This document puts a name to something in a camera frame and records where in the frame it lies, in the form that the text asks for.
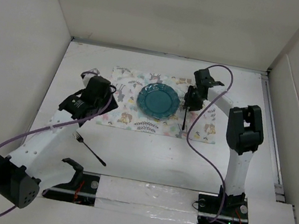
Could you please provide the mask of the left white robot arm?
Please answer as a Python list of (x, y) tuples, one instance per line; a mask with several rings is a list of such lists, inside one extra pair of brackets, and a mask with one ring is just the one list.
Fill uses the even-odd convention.
[(82, 75), (84, 88), (58, 106), (47, 127), (34, 133), (8, 156), (0, 155), (0, 195), (17, 208), (24, 208), (44, 190), (57, 185), (77, 188), (83, 166), (67, 157), (54, 161), (52, 152), (72, 137), (85, 121), (118, 107), (116, 87), (94, 71)]

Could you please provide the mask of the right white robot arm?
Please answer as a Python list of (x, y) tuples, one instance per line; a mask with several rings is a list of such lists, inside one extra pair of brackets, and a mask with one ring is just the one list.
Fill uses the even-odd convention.
[(264, 132), (262, 110), (257, 105), (247, 105), (238, 95), (231, 92), (233, 78), (225, 87), (215, 81), (209, 68), (194, 72), (194, 86), (188, 88), (184, 97), (186, 111), (205, 113), (210, 105), (204, 107), (203, 102), (210, 101), (227, 117), (226, 142), (230, 149), (230, 157), (225, 177), (221, 177), (222, 186), (216, 199), (216, 208), (221, 214), (235, 211), (237, 205), (245, 200), (245, 179), (249, 163), (263, 143)]

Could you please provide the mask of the black fork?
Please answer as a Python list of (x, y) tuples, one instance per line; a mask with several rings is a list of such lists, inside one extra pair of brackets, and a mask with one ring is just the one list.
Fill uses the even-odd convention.
[(104, 167), (107, 166), (107, 164), (105, 163), (104, 160), (102, 160), (90, 147), (89, 145), (87, 145), (83, 139), (83, 137), (77, 132), (73, 132), (73, 136), (74, 138), (79, 142), (79, 143), (82, 143), (92, 154), (93, 156), (95, 156), (95, 158), (97, 158), (97, 160), (100, 162), (100, 164)]

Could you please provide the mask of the black spoon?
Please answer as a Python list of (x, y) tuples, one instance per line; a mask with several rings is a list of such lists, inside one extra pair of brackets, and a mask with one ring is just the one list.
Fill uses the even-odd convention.
[(182, 127), (181, 127), (182, 131), (184, 131), (185, 127), (186, 127), (187, 114), (188, 114), (188, 107), (185, 107), (185, 110), (184, 110), (184, 120), (183, 120), (183, 124), (182, 124)]

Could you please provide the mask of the teal scalloped plate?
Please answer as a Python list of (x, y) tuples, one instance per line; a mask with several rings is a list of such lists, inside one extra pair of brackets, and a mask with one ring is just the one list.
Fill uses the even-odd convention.
[(136, 102), (144, 115), (160, 120), (174, 115), (180, 106), (177, 92), (163, 83), (150, 83), (142, 87)]

